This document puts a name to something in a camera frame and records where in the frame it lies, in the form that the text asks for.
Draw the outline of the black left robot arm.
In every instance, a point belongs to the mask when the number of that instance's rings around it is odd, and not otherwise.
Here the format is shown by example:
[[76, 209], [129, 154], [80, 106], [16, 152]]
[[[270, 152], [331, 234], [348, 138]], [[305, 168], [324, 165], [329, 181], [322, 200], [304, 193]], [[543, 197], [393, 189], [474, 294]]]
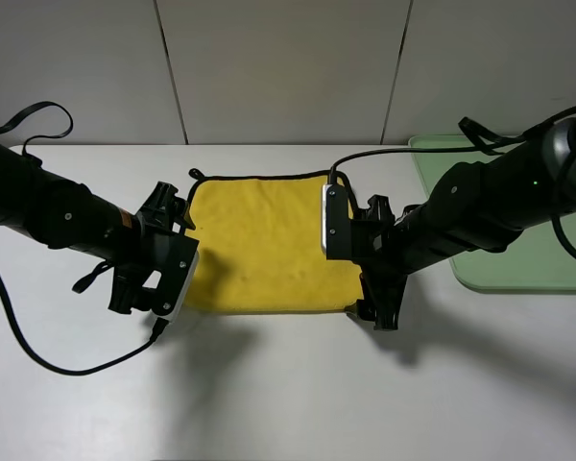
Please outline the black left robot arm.
[[39, 158], [0, 145], [0, 226], [51, 250], [100, 258], [73, 289], [82, 293], [106, 270], [113, 273], [109, 309], [173, 317], [198, 262], [189, 204], [159, 182], [136, 213], [94, 195], [82, 184], [46, 171]]

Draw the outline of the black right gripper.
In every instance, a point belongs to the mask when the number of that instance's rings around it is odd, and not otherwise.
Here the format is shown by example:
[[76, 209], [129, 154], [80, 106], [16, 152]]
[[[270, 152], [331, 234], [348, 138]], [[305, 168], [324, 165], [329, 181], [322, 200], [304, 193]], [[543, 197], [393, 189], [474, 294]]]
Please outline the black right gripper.
[[382, 331], [398, 330], [407, 274], [400, 268], [396, 218], [386, 196], [373, 195], [350, 220], [351, 261], [361, 269], [361, 297], [344, 308]]

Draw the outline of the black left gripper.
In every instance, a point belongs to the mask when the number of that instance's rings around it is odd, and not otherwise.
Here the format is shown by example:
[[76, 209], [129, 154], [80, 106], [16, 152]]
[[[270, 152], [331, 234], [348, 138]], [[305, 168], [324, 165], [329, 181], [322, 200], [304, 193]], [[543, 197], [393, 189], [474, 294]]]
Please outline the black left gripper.
[[198, 251], [199, 241], [185, 234], [195, 228], [189, 203], [177, 193], [172, 184], [158, 182], [137, 211], [140, 233], [126, 258], [114, 264], [109, 310], [126, 315], [134, 309], [153, 312], [160, 271], [170, 255]]

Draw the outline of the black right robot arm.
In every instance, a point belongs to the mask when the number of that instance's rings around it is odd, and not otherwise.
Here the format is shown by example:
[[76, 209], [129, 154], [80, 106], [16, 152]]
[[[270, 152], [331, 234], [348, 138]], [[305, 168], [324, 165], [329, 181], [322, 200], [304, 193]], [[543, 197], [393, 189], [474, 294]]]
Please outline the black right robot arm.
[[363, 296], [354, 317], [396, 330], [407, 279], [465, 252], [502, 253], [525, 230], [549, 222], [564, 250], [576, 247], [561, 220], [576, 213], [576, 116], [546, 122], [489, 161], [458, 162], [422, 204], [395, 217], [373, 195], [352, 220]]

